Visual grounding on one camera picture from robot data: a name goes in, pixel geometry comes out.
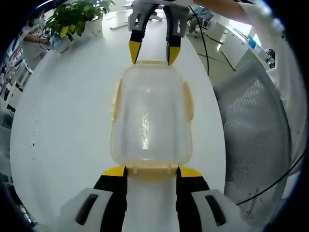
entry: white table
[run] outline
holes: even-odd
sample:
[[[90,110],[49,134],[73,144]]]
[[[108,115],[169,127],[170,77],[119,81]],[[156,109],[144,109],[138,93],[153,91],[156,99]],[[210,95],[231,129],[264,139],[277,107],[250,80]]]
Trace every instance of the white table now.
[[[59,55],[48,52],[20,99],[11,135],[11,167],[18,196],[41,224],[60,207],[93,187],[117,166],[110,156],[111,103],[121,73],[131,64],[126,14],[105,16],[104,38],[73,42]],[[166,21],[149,22],[139,59],[166,60]],[[188,81],[195,104],[193,156],[187,167],[223,192],[225,142],[211,82],[187,38],[174,67]]]

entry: plastic container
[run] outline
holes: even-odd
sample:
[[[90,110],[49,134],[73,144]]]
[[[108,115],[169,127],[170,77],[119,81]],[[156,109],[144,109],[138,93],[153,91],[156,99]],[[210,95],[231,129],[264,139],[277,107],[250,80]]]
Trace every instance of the plastic container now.
[[[188,84],[166,62],[140,61],[124,72],[112,111],[111,155],[119,165],[182,165],[192,155]]]

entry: black slot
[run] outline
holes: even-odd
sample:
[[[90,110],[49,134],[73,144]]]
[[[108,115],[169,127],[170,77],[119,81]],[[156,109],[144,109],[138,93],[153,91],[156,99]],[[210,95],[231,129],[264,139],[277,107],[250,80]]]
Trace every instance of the black slot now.
[[[96,194],[89,195],[75,219],[78,224],[84,225],[86,223],[90,210],[97,198],[98,196]]]
[[[216,199],[211,195],[205,196],[205,198],[211,208],[211,211],[212,211],[212,214],[213,214],[214,220],[216,221],[217,226],[224,225],[226,223],[226,219]]]

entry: potted plant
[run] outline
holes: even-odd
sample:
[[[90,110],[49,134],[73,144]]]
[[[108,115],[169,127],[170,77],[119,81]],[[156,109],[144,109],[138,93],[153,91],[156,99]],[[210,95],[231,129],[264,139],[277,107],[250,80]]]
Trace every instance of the potted plant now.
[[[86,22],[102,19],[103,12],[109,12],[109,6],[115,4],[113,0],[103,0],[95,5],[92,2],[92,0],[78,0],[72,4],[65,3],[58,6],[46,21],[51,36],[57,33],[61,38],[68,36],[72,41],[72,35],[82,36]]]

